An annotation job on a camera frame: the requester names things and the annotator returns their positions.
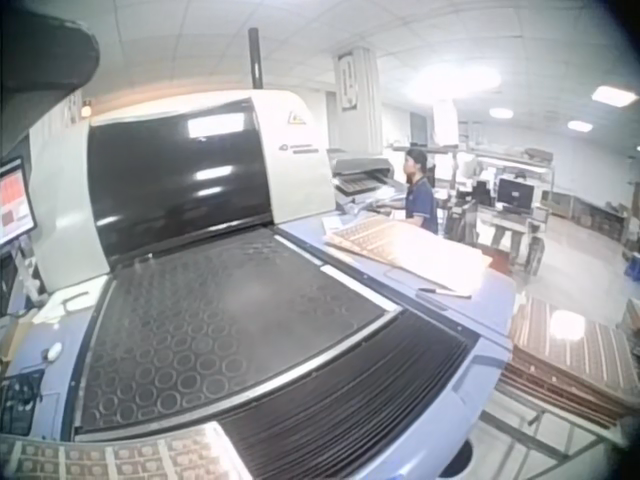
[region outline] desk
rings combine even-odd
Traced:
[[[531,215],[503,212],[483,205],[478,207],[478,218],[495,227],[495,233],[491,240],[491,246],[493,248],[499,248],[507,230],[511,232],[511,248],[509,251],[509,263],[511,265],[516,263],[520,255],[522,237],[529,232],[529,225],[531,223],[542,225],[541,222],[535,220]]]

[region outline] navy shirt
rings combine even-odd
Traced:
[[[409,186],[405,213],[407,218],[421,217],[422,224],[420,226],[436,235],[438,234],[436,199],[426,177],[420,178],[414,185]]]

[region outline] sign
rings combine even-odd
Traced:
[[[340,79],[340,106],[342,111],[358,108],[358,84],[353,54],[347,53],[338,57]]]

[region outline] dark hair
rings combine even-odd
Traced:
[[[424,150],[420,150],[419,148],[410,148],[405,152],[405,155],[420,166],[420,170],[423,174],[427,173],[427,154]]]

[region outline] black pole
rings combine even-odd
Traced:
[[[253,88],[262,90],[262,58],[260,57],[260,34],[257,28],[249,29],[249,58]]]

